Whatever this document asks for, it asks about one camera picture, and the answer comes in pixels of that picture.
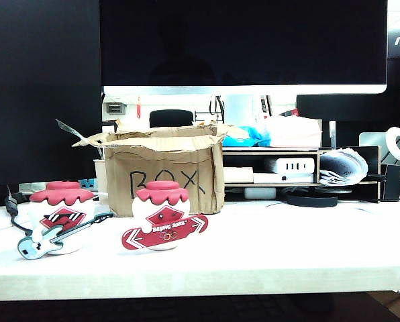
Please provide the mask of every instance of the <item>black round object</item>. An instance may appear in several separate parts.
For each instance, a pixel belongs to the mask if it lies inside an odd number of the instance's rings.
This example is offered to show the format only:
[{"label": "black round object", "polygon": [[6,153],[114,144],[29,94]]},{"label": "black round object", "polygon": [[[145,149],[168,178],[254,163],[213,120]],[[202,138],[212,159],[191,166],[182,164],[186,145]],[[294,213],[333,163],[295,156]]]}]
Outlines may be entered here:
[{"label": "black round object", "polygon": [[287,193],[288,204],[300,207],[325,208],[337,205],[337,197],[325,193],[294,191]]}]

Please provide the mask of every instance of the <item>black office chair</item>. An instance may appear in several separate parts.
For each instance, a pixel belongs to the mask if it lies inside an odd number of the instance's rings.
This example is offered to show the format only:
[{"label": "black office chair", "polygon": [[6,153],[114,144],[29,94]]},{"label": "black office chair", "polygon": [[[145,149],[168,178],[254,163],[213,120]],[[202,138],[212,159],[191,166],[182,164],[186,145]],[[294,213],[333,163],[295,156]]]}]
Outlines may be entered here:
[{"label": "black office chair", "polygon": [[193,112],[184,109],[159,109],[149,114],[149,126],[186,126],[193,124]]}]

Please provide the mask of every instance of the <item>monitor screen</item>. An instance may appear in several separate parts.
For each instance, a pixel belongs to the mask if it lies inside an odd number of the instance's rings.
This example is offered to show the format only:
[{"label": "monitor screen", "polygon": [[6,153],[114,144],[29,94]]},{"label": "monitor screen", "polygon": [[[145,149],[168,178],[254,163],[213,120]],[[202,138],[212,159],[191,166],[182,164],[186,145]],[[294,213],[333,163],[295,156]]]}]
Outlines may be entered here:
[{"label": "monitor screen", "polygon": [[105,86],[385,89],[385,0],[106,0],[100,10]]}]

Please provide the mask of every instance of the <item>blue guitar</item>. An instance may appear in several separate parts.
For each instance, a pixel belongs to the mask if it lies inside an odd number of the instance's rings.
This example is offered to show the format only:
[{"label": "blue guitar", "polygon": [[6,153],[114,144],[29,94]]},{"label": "blue guitar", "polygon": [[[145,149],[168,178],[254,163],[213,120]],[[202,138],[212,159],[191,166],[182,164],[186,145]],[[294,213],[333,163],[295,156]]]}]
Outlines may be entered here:
[{"label": "blue guitar", "polygon": [[60,235],[58,235],[58,233],[62,231],[63,226],[54,226],[45,231],[43,239],[39,243],[35,243],[31,236],[21,239],[18,243],[18,251],[27,260],[36,260],[53,250],[60,250],[63,247],[63,243],[60,240],[88,228],[94,223],[100,223],[110,217],[113,217],[113,213],[102,213],[96,215],[94,216],[94,219],[87,221],[82,225],[70,228]]}]

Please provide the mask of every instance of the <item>desk surface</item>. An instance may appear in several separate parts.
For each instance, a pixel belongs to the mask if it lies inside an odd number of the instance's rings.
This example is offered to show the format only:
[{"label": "desk surface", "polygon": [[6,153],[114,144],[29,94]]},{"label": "desk surface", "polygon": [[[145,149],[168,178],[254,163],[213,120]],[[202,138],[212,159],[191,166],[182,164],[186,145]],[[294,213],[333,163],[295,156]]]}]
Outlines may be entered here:
[{"label": "desk surface", "polygon": [[400,203],[226,203],[208,218],[173,250],[126,250],[121,235],[136,222],[112,218],[81,250],[29,261],[2,207],[0,301],[400,289]]}]

